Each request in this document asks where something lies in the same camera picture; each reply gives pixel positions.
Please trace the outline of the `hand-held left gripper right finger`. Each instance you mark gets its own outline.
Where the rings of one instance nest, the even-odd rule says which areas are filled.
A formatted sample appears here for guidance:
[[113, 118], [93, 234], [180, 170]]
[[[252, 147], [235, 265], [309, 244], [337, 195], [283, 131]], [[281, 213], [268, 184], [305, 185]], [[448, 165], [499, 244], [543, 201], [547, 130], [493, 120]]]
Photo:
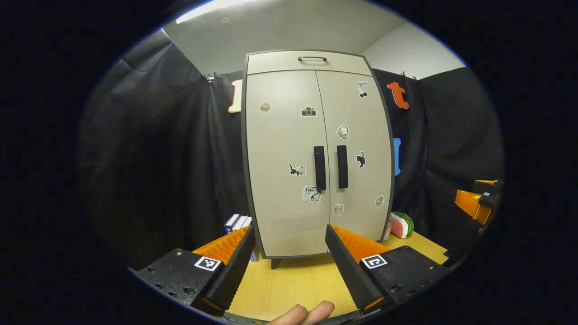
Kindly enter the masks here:
[[336, 225], [327, 225], [325, 241], [361, 313], [394, 309], [449, 274], [411, 246], [389, 248]]

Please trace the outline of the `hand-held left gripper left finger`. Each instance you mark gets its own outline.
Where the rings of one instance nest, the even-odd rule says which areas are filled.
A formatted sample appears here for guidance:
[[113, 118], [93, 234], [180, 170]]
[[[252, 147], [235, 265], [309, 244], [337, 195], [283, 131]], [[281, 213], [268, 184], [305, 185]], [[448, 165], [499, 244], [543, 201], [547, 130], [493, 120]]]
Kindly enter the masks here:
[[136, 275], [153, 289], [215, 316], [229, 310], [256, 244], [248, 225], [194, 251], [175, 248]]

